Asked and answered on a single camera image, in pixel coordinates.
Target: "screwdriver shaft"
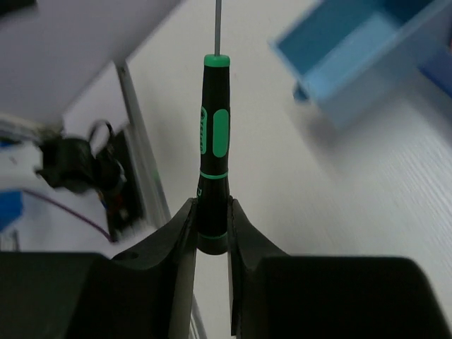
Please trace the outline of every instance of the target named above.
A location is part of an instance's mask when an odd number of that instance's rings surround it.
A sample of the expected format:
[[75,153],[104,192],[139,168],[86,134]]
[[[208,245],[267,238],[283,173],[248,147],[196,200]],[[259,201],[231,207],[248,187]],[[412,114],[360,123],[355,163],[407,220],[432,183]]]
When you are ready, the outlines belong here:
[[216,5],[215,5],[215,55],[220,55],[221,1],[222,0],[216,0]]

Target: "white table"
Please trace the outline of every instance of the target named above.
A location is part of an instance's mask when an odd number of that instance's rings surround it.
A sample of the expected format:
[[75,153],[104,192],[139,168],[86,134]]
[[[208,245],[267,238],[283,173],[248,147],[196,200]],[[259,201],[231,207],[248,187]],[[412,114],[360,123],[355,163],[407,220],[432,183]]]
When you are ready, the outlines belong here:
[[[396,255],[418,262],[452,320],[452,100],[422,77],[335,135],[268,47],[313,1],[228,0],[230,188],[250,221],[292,254]],[[212,0],[187,0],[128,60],[171,214],[198,179],[203,55]],[[209,338],[229,338],[227,258],[198,255]]]

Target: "green and black handle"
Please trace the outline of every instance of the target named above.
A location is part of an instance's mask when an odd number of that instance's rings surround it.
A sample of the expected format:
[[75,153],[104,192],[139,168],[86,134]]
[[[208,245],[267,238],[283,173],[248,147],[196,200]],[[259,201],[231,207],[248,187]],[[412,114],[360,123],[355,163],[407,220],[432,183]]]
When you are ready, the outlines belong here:
[[198,248],[213,255],[227,251],[230,123],[230,58],[209,54],[204,58],[196,218]]

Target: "blue box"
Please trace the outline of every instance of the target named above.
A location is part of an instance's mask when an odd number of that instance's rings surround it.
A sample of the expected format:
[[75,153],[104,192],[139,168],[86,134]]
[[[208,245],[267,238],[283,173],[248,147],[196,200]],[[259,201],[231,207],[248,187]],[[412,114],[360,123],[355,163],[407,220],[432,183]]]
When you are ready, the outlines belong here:
[[[8,147],[8,144],[0,142],[0,152],[4,147]],[[22,192],[0,192],[0,232],[18,219],[22,215],[22,211]]]
[[444,50],[451,23],[452,0],[326,0],[274,48],[295,97],[341,128]]
[[449,48],[435,55],[420,71],[452,97],[452,53]]

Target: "white surface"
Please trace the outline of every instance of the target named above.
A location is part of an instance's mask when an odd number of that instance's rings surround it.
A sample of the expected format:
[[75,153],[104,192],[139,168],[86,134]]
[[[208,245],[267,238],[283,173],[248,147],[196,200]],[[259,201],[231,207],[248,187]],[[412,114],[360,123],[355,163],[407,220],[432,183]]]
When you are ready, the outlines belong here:
[[[311,1],[229,0],[230,187],[249,219],[293,254],[409,256],[452,319],[452,100],[425,79],[341,136],[292,98],[267,41]],[[203,55],[214,5],[188,0],[129,59],[163,189],[174,214],[198,179]],[[435,105],[429,100],[434,98]],[[226,256],[198,254],[195,294],[209,338],[229,338]]]
[[35,174],[41,167],[41,150],[32,143],[0,148],[0,191],[45,187],[47,183]]
[[[115,130],[128,121],[113,63],[102,70],[95,81],[65,112],[64,127],[67,134],[85,138],[90,126],[98,119],[108,119]],[[65,189],[55,191],[45,185],[39,193],[63,203],[107,229],[105,210],[94,191],[77,196]],[[23,203],[23,217],[14,224],[18,228],[20,247],[23,251],[94,251],[113,256],[154,231],[153,227],[140,227],[140,231],[143,229],[146,231],[136,236],[131,235],[130,239],[119,245],[110,244],[91,226],[55,206],[26,194]]]

